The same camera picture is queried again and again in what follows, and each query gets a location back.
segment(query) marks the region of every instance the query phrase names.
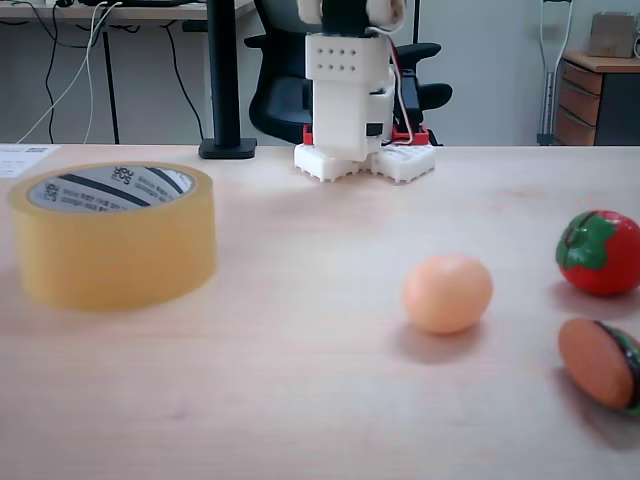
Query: orange ball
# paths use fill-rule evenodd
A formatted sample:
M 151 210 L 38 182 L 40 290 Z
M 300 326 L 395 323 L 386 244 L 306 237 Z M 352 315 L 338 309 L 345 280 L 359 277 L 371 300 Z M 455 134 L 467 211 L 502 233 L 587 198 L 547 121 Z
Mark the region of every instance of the orange ball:
M 432 257 L 407 277 L 404 306 L 420 329 L 436 335 L 466 330 L 480 320 L 493 295 L 487 268 L 464 255 Z

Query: white robot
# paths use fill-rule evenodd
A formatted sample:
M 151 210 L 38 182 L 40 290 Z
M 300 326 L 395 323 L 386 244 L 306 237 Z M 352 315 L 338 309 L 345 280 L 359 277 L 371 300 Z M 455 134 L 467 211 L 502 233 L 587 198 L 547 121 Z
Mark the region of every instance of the white robot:
M 321 181 L 365 170 L 400 183 L 433 170 L 435 149 L 428 135 L 418 141 L 411 128 L 399 135 L 394 126 L 401 73 L 388 36 L 392 30 L 383 27 L 402 24 L 405 1 L 298 0 L 298 11 L 305 23 L 321 24 L 323 32 L 306 39 L 313 125 L 295 149 L 296 166 Z

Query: wooden table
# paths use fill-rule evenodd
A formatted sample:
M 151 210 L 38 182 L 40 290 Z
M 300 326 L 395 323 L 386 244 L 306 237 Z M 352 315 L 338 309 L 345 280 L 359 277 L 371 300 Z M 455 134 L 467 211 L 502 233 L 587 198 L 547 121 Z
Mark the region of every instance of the wooden table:
M 166 305 L 49 310 L 21 292 L 3 202 L 0 478 L 638 478 L 640 424 L 576 391 L 556 336 L 576 315 L 640 334 L 640 295 L 580 294 L 554 250 L 584 210 L 640 218 L 639 159 L 448 148 L 395 186 L 320 184 L 287 148 L 204 163 L 193 147 L 63 147 L 28 175 L 114 160 L 210 174 L 221 266 Z M 495 299 L 479 328 L 430 338 L 407 326 L 400 290 L 446 252 L 484 261 Z
M 640 58 L 592 57 L 586 52 L 569 50 L 564 59 L 595 73 L 640 73 Z

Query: chair armrest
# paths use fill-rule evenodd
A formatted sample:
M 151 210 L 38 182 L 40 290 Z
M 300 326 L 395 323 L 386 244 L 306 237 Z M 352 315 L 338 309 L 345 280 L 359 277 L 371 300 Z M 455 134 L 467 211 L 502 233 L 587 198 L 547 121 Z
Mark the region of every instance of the chair armrest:
M 442 46 L 437 43 L 417 43 L 415 45 L 405 45 L 398 48 L 398 57 L 402 68 L 415 70 L 418 62 L 425 58 L 435 57 L 442 50 Z
M 257 37 L 249 37 L 244 39 L 244 44 L 249 48 L 262 48 L 267 43 L 266 35 L 258 35 Z
M 453 96 L 453 88 L 446 83 L 431 83 L 418 87 L 418 101 L 421 110 L 436 110 L 444 107 Z

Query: black chair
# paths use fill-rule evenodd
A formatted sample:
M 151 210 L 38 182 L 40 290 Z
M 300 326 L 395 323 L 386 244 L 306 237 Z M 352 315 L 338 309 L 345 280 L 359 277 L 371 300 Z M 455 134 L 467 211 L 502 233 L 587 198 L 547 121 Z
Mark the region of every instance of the black chair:
M 314 26 L 298 18 L 296 0 L 255 0 L 265 35 L 247 38 L 245 45 L 262 50 L 258 87 L 249 108 L 253 125 L 263 133 L 293 144 L 302 143 L 304 125 L 312 122 L 310 81 L 305 78 L 305 36 Z M 435 43 L 398 48 L 403 68 L 403 94 L 414 129 L 423 121 L 423 110 L 446 105 L 453 89 L 446 84 L 419 85 L 417 64 L 437 55 Z M 432 134 L 432 143 L 437 144 Z

